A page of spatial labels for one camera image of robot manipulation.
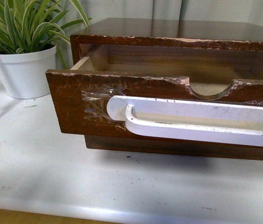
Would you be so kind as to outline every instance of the drawer handle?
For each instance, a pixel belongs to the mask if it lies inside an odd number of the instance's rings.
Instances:
[[[238,144],[238,145],[249,145],[249,146],[260,146],[263,147],[263,130],[255,129],[244,129],[244,128],[234,128],[234,127],[225,127],[225,126],[212,126],[212,125],[198,125],[198,124],[185,124],[185,123],[169,123],[169,122],[157,122],[139,119],[134,116],[134,113],[139,112],[139,110],[144,110],[145,102],[147,107],[151,107],[153,104],[157,104],[157,101],[164,101],[163,99],[150,99],[150,98],[133,98],[133,97],[119,97],[115,96],[117,99],[110,99],[107,105],[107,110],[112,119],[115,120],[125,120],[126,128],[138,135],[150,136],[150,137],[161,137],[161,138],[170,138],[170,139],[181,139],[181,140],[197,140],[197,141],[208,141],[208,142],[218,142],[218,143],[227,143],[227,144]],[[182,104],[183,101],[176,100],[174,104]],[[192,104],[197,104],[201,106],[203,102],[192,102]],[[217,104],[213,103],[204,103],[205,106],[217,107]],[[164,110],[163,106],[166,105],[166,102],[159,104],[154,109],[157,109],[160,106],[160,110]],[[116,107],[119,107],[119,112],[114,112]],[[255,106],[241,106],[241,105],[230,105],[234,107],[235,110],[240,110],[237,113],[244,113],[244,110],[247,110],[247,113],[251,109],[258,110],[255,112],[257,116],[260,116],[263,112],[263,107]]]

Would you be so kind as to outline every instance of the table surface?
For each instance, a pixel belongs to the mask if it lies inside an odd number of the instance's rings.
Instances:
[[[0,209],[126,224],[263,223],[263,161],[87,149],[50,95],[0,83]]]

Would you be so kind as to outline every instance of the spider plant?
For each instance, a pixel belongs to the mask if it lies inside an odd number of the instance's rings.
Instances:
[[[90,18],[78,0],[69,1],[81,18],[59,26],[69,12],[63,9],[63,0],[0,0],[0,54],[37,52],[58,41],[70,43],[64,30],[80,23],[88,27]]]

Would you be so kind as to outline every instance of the wooden cabinet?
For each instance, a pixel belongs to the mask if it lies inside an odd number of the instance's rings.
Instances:
[[[263,27],[110,18],[71,43],[74,67],[47,71],[63,133],[89,148],[263,160],[263,146],[138,135],[107,112],[113,96],[263,107]]]

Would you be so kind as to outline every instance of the potted plant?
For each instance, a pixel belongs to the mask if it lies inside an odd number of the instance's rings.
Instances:
[[[69,12],[62,0],[0,0],[0,80],[9,96],[49,94],[45,71],[55,67],[57,43],[70,43],[64,30],[82,22],[89,26],[79,1],[70,2],[81,18],[59,26]]]

